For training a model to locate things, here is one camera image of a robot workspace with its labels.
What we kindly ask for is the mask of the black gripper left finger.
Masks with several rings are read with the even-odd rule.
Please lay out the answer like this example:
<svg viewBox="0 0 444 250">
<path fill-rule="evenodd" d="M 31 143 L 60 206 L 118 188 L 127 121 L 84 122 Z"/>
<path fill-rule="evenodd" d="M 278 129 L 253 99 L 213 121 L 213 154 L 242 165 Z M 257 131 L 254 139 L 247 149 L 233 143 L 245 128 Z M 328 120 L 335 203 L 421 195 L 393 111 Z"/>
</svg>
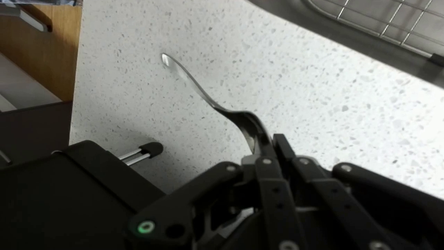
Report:
<svg viewBox="0 0 444 250">
<path fill-rule="evenodd" d="M 300 250 L 301 227 L 288 181 L 271 157 L 221 163 L 141 210 L 131 250 Z"/>
</svg>

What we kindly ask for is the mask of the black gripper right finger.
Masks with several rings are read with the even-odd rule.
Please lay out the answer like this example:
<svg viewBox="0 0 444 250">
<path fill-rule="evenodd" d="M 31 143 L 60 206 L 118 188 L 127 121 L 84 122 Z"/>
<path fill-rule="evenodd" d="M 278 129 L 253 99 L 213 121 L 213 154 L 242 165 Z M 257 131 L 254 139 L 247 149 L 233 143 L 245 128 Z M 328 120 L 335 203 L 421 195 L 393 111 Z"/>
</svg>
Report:
<svg viewBox="0 0 444 250">
<path fill-rule="evenodd" d="M 314 250 L 444 250 L 444 200 L 353 163 L 331 171 L 274 147 Z"/>
</svg>

